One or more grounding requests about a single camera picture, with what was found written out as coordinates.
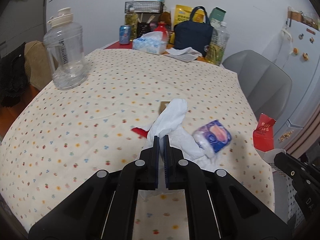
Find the red bottle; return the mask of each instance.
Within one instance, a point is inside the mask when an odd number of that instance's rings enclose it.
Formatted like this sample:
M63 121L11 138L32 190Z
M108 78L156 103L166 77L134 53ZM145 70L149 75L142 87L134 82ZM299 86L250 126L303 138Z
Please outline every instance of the red bottle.
M168 31L165 26L166 24L164 22L159 22L158 27L155 28L154 32L162 32L162 41L168 42Z

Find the yellow package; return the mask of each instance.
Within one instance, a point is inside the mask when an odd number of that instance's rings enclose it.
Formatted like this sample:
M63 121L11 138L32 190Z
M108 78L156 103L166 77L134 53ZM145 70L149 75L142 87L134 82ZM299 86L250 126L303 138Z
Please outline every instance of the yellow package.
M174 13L174 21L173 21L173 26L177 25L178 23L188 21L190 19L190 15L192 12L193 8L189 6L184 6L184 5L176 5L175 13ZM204 18L204 11L203 10L197 10L195 15L193 16L193 21L194 22L203 22ZM169 43L174 44L174 38L175 35L174 33L172 34Z

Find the chair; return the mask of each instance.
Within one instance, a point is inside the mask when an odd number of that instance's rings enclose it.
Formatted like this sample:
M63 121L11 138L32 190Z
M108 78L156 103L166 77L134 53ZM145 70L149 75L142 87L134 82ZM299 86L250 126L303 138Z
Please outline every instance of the chair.
M222 64L238 74L240 87L257 120L262 113L277 120L287 105L291 78L253 50L233 54Z

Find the chopsticks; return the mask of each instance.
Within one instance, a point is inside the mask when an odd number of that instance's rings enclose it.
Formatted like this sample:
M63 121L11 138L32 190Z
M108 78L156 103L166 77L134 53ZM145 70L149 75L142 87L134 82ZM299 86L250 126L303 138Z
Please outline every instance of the chopsticks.
M139 17L138 17L138 22L140 22L141 23L141 21L142 21L142 17L143 17L143 13L141 14L141 18L139 19Z
M155 15L151 15L147 23L149 24L155 17L156 17Z

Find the blue can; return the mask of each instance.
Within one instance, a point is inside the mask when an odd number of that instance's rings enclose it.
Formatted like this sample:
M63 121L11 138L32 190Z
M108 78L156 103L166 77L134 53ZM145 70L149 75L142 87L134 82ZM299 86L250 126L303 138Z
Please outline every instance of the blue can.
M130 35L131 35L131 26L130 25L120 26L119 43L120 44L129 44L130 43Z

